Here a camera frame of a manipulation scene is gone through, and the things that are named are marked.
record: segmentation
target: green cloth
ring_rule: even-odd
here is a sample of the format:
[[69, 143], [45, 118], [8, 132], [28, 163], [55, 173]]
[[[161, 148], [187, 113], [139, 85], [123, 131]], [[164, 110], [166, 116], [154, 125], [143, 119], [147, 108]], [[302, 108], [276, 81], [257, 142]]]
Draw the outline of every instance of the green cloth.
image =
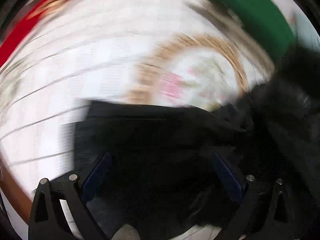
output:
[[286, 53], [295, 37], [278, 7], [271, 0], [209, 0], [225, 4], [274, 63]]

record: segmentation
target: metal screw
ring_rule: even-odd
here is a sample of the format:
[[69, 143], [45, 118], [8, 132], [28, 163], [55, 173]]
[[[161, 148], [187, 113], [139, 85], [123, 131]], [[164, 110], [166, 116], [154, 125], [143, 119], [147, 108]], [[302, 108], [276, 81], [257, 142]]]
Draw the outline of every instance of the metal screw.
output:
[[279, 185], [282, 185], [282, 184], [283, 184], [283, 179], [277, 179], [277, 183], [278, 183]]
[[78, 178], [78, 176], [76, 175], [76, 174], [71, 174], [70, 176], [69, 176], [69, 179], [71, 180], [71, 181], [74, 181], [74, 180], [76, 180]]
[[254, 181], [255, 177], [253, 175], [247, 175], [247, 180], [248, 181]]
[[47, 180], [46, 178], [43, 178], [43, 179], [40, 180], [40, 184], [42, 184], [42, 185], [43, 185], [43, 184], [46, 184], [47, 181], [48, 181], [48, 180]]

